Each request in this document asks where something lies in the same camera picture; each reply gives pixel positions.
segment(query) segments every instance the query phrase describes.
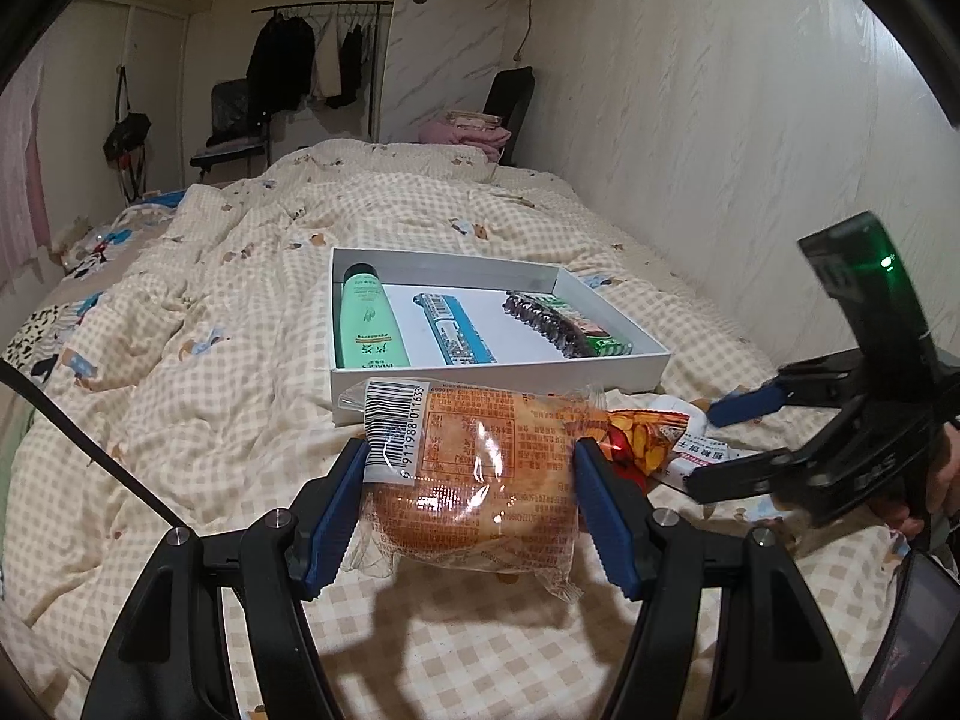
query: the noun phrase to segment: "plastic bag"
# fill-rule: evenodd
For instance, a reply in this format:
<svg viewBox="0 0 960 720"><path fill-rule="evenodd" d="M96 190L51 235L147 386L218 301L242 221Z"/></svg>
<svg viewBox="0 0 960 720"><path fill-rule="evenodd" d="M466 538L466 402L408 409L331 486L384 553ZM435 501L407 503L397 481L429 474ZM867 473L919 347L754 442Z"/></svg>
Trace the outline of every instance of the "plastic bag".
<svg viewBox="0 0 960 720"><path fill-rule="evenodd" d="M363 410L371 445L350 567L388 576L405 556L532 572L558 598L579 597L568 579L577 536L571 456L587 424L603 418L589 394L368 379L340 406Z"/></svg>
<svg viewBox="0 0 960 720"><path fill-rule="evenodd" d="M93 250L104 242L104 238L110 234L110 225L101 224L85 234L76 242L69 251L61 255L61 264L64 270L69 274L80 267L80 263L90 256Z"/></svg>
<svg viewBox="0 0 960 720"><path fill-rule="evenodd" d="M602 422L590 423L584 436L596 440L618 474L637 482L646 493L647 477L666 464L689 419L685 413L617 410L608 412Z"/></svg>

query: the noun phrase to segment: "black jacket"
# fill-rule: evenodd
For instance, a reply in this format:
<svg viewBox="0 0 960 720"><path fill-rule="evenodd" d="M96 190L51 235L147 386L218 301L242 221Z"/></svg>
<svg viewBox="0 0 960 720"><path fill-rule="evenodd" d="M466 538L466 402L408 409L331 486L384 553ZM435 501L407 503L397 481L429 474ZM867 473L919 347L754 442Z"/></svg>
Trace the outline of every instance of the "black jacket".
<svg viewBox="0 0 960 720"><path fill-rule="evenodd" d="M277 14L260 30L247 66L251 131L277 111L295 111L310 93L315 49L313 29L299 16Z"/></svg>
<svg viewBox="0 0 960 720"><path fill-rule="evenodd" d="M344 105L356 103L362 77L363 29L354 26L347 37L344 37L344 45L340 47L339 97L327 98L326 104L331 108L342 108Z"/></svg>

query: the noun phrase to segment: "pink curtain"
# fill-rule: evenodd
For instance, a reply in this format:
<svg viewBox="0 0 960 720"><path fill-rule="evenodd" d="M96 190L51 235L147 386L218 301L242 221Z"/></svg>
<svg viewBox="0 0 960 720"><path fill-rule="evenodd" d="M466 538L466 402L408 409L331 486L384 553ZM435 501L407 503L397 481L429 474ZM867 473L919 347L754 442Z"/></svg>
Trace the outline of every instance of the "pink curtain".
<svg viewBox="0 0 960 720"><path fill-rule="evenodd" d="M43 54L35 46L0 93L0 284L50 244L37 153Z"/></svg>

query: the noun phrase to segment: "black bag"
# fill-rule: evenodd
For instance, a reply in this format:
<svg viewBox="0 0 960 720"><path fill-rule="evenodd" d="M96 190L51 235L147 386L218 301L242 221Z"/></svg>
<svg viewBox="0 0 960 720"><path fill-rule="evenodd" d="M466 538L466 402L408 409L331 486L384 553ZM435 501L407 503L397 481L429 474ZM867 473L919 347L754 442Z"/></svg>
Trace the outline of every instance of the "black bag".
<svg viewBox="0 0 960 720"><path fill-rule="evenodd" d="M120 97L127 85L127 68L120 66L120 79L117 80L117 100L113 110L113 120L116 122L107 141L104 142L104 157L107 162L116 162L124 154L136 151L147 141L150 131L150 119L145 113L130 112L130 89L127 89L127 115L120 121Z"/></svg>

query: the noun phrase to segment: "beige comforter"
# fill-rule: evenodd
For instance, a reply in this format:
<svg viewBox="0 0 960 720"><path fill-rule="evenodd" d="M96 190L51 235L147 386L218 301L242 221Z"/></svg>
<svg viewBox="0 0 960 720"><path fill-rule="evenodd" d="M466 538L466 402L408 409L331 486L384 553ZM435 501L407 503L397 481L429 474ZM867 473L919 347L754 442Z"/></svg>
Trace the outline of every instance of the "beige comforter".
<svg viewBox="0 0 960 720"><path fill-rule="evenodd" d="M451 223L472 234L463 234ZM71 346L96 367L86 386L59 367L48 394L200 533L242 528L323 475L355 428L330 419L326 336L330 247L463 252L606 274L601 287L674 353L664 389L683 398L755 386L774 370L653 253L579 204L563 181L488 166L463 146L331 141L226 190L192 188L166 233L100 300ZM213 336L224 339L209 348ZM615 392L611 404L643 402ZM815 415L730 429L743 445L796 445ZM705 512L660 488L658 505L725 530L750 505ZM892 605L886 528L855 514L822 532L784 512L800 568L855 680ZM8 507L0 640L44 702L77 717L101 648L164 523L44 419L19 450ZM575 605L532 578L404 563L392 579L342 572L307 606L347 717L595 715L637 604L606 584L581 536ZM696 678L706 689L718 596L704 594ZM243 614L227 597L242 709L259 703Z"/></svg>

